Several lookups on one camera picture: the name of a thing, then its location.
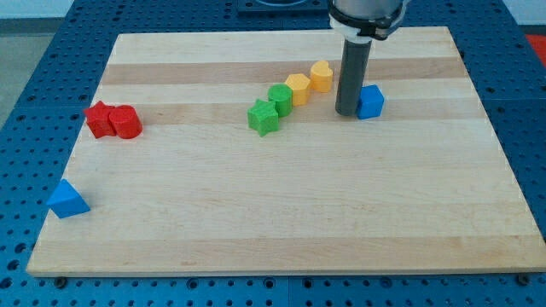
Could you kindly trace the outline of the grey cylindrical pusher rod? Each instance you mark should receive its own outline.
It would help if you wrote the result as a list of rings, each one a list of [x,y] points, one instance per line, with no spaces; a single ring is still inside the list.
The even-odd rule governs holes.
[[[335,110],[342,116],[356,114],[372,42],[344,42]]]

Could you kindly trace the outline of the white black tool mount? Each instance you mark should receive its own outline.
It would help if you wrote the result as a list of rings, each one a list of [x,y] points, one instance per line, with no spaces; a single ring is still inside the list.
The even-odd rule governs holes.
[[[402,24],[409,2],[329,2],[330,25],[353,43],[386,40]]]

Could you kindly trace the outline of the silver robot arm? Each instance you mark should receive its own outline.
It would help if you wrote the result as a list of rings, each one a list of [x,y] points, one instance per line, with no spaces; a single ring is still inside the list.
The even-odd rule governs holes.
[[[330,0],[329,23],[344,37],[335,111],[357,112],[374,40],[384,41],[404,20],[409,0]]]

